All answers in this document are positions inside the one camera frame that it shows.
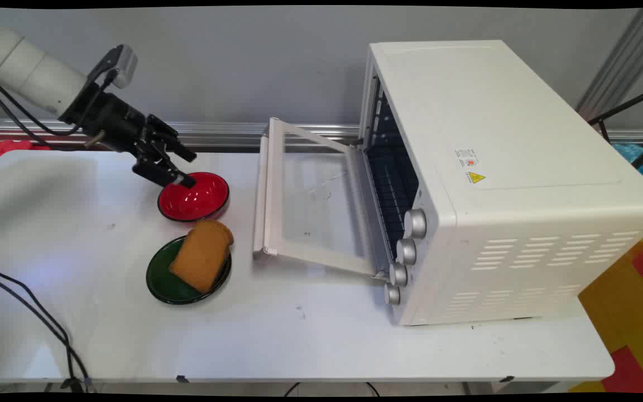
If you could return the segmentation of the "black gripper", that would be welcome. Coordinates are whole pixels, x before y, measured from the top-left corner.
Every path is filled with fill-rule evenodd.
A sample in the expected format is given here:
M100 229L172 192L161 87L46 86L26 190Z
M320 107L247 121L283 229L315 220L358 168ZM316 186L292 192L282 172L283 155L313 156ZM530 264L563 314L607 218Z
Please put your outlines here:
M156 115L144 115L116 95L103 92L99 84L85 87L60 120L80 124L89 137L104 132L100 142L115 152L135 155L133 173L156 185L188 189L196 185L196 179L179 170L168 155L173 152L186 162L196 159L197 154L181 142L178 132Z

